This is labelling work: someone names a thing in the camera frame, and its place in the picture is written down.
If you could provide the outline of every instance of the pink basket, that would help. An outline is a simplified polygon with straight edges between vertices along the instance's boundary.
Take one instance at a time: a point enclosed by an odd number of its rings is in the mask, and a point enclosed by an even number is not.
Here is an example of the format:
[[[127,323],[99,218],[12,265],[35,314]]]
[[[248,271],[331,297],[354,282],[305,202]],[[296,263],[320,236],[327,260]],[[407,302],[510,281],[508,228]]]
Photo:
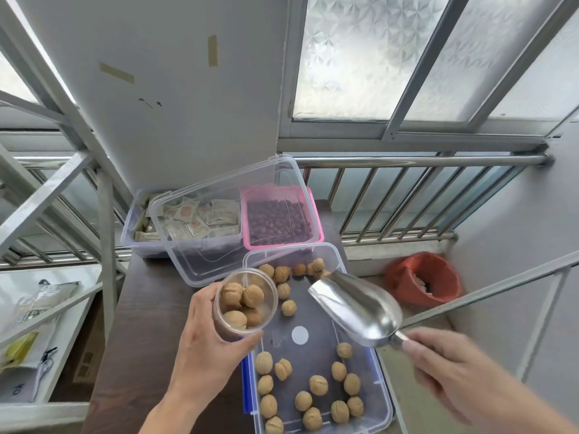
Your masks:
[[[313,213],[310,213],[308,208],[308,204],[305,201],[305,197],[303,195],[302,188],[299,186],[287,186],[287,187],[256,187],[253,189],[243,189],[242,190],[242,235],[243,235],[243,246],[248,250],[261,250],[266,248],[276,248],[280,246],[286,245],[296,245],[297,243],[291,244],[273,244],[273,245],[251,245],[250,244],[250,226],[249,226],[249,216],[247,214],[247,203],[253,201],[281,201],[281,200],[288,200],[292,203],[300,202],[303,204],[304,210],[303,216],[304,219],[310,223],[312,226],[312,235],[315,235],[314,226],[317,226],[318,231],[320,232],[320,238],[312,243],[323,242],[324,241],[324,232],[322,231],[322,224],[320,222],[320,216],[318,215],[318,211],[315,207],[314,203],[314,196],[312,195],[312,191],[309,187],[308,195],[310,196],[310,200],[312,201]]]

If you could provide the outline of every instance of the plastic lid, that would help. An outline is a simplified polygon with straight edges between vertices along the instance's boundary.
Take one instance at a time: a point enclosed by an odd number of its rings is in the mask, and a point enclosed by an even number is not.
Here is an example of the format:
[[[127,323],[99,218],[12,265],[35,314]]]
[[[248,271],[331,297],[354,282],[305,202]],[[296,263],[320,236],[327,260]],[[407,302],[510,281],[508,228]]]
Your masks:
[[[195,288],[241,268],[246,246],[275,248],[320,238],[313,201],[288,155],[164,193],[149,211],[175,267]]]

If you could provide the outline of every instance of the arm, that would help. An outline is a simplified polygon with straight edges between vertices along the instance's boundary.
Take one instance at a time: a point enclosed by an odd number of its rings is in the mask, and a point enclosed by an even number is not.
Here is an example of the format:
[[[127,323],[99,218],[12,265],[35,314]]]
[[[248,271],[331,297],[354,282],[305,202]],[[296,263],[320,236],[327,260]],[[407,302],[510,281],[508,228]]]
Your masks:
[[[488,433],[579,433],[465,335],[417,328],[407,336],[402,348],[415,364],[416,380],[458,420]]]
[[[169,388],[147,416],[140,434],[188,434],[237,365],[260,341],[263,332],[235,343],[226,343],[217,335],[211,310],[220,285],[209,285],[191,297]]]

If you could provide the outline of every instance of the metal scoop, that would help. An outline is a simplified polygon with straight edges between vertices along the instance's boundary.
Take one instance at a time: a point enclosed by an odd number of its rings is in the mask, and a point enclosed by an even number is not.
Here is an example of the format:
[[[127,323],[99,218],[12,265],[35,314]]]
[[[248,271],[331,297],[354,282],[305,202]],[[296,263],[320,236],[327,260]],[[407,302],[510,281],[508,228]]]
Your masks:
[[[365,347],[391,344],[400,349],[408,337],[398,329],[400,305],[384,289],[343,272],[333,272],[308,292],[354,341]]]

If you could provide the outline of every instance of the table surface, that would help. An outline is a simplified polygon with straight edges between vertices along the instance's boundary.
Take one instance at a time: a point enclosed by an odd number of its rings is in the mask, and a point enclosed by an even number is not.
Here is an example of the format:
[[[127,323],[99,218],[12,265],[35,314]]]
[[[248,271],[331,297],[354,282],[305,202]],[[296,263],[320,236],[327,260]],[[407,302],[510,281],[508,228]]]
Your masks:
[[[315,202],[324,241],[346,253],[326,200]],[[133,255],[115,313],[83,433],[137,433],[169,385],[192,289],[169,259]],[[199,416],[193,433],[254,433],[243,414],[242,373],[236,368],[225,389]]]

